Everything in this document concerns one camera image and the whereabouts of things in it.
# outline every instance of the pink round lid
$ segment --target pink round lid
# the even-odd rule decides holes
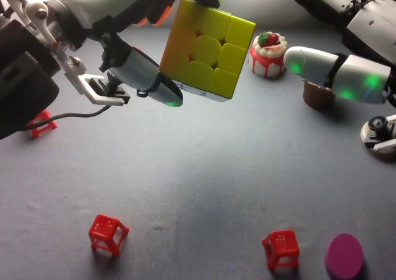
[[[353,280],[363,267],[363,250],[359,241],[350,234],[336,236],[325,257],[327,272],[336,280]]]

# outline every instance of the gray table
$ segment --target gray table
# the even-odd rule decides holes
[[[290,45],[348,52],[326,28],[280,32]],[[122,36],[160,61],[168,34]],[[98,43],[78,56],[100,73]],[[51,113],[98,109],[55,80]],[[359,139],[372,116],[395,110],[337,99],[321,113],[302,94],[290,73],[265,81],[245,66],[229,102],[185,93],[170,108],[133,97],[96,118],[59,120],[38,140],[1,141],[0,279],[328,279],[324,253],[342,232],[360,240],[368,279],[395,279],[394,164]],[[98,213],[130,227],[115,260],[90,248]],[[299,276],[272,276],[261,239],[286,228],[300,245]]]

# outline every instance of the miniature red stool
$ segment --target miniature red stool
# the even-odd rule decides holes
[[[121,229],[121,238],[119,239],[119,242],[116,243],[113,237],[118,227]],[[116,256],[119,253],[119,246],[125,239],[128,232],[129,228],[123,225],[118,219],[104,214],[99,214],[95,218],[88,234],[91,239],[91,247],[93,249],[101,248],[111,252],[113,256]],[[100,245],[99,242],[103,242],[107,247]]]
[[[36,118],[33,119],[32,122],[29,123],[29,125],[41,122],[41,121],[45,121],[51,118],[51,113],[47,110],[43,110],[40,114],[38,114],[36,116]],[[32,129],[32,137],[33,139],[36,139],[40,136],[40,133],[42,133],[43,131],[46,131],[47,129],[55,129],[57,128],[58,125],[55,122],[49,122],[46,126],[42,127],[42,128],[33,128]]]
[[[294,266],[298,268],[298,243],[295,232],[279,230],[263,238],[262,245],[267,255],[268,269],[273,271],[279,266]],[[290,261],[280,263],[281,258],[289,257]]]

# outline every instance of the green leaf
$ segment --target green leaf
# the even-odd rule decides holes
[[[259,44],[260,46],[264,46],[265,43],[267,42],[269,34],[267,32],[263,32],[262,34],[260,34],[259,36]]]

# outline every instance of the yellow cube face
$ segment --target yellow cube face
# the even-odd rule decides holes
[[[192,87],[202,96],[231,99],[255,27],[229,13],[181,0],[160,72],[181,83],[182,90]]]

